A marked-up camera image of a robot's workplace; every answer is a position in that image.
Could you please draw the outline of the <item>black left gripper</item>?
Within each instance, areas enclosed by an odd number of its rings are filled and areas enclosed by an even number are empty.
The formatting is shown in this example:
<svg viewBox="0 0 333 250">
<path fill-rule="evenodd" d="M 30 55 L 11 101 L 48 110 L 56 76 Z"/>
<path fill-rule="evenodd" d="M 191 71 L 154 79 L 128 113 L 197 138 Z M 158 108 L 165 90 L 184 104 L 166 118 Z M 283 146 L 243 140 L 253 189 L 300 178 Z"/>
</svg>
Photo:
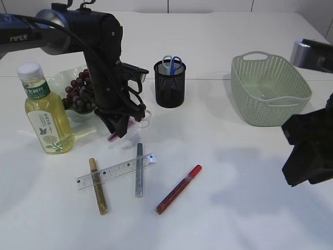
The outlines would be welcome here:
<svg viewBox="0 0 333 250">
<path fill-rule="evenodd" d="M 98 109 L 106 116 L 100 119 L 110 134 L 119 138 L 127 134 L 129 119 L 140 121 L 145 117 L 146 106 L 139 96 L 143 90 L 140 80 L 125 80 L 119 56 L 111 57 L 102 52 L 87 53 L 87 67 L 92 78 L 93 91 Z M 112 119 L 119 115 L 116 128 Z"/>
</svg>

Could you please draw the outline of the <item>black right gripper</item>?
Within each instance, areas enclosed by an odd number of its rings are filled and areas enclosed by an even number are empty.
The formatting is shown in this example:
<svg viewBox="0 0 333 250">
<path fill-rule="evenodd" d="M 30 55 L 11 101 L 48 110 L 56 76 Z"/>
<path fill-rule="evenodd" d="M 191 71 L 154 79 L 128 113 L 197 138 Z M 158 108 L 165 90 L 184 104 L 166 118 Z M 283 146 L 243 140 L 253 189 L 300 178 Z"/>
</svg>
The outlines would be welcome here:
<svg viewBox="0 0 333 250">
<path fill-rule="evenodd" d="M 282 168 L 290 186 L 332 179 L 332 96 L 323 109 L 292 115 L 281 129 L 293 150 Z"/>
</svg>

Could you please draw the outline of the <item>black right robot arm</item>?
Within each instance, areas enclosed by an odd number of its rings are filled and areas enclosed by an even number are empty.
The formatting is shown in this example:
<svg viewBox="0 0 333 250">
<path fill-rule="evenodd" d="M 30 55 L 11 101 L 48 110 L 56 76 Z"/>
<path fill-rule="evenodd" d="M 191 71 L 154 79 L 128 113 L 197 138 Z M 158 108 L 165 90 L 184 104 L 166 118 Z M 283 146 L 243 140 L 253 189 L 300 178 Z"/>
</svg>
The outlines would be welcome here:
<svg viewBox="0 0 333 250">
<path fill-rule="evenodd" d="M 332 45 L 303 39 L 295 42 L 291 63 L 299 68 L 332 73 Z M 293 150 L 282 168 L 290 186 L 332 179 L 332 98 L 325 108 L 292 115 L 281 127 Z"/>
</svg>

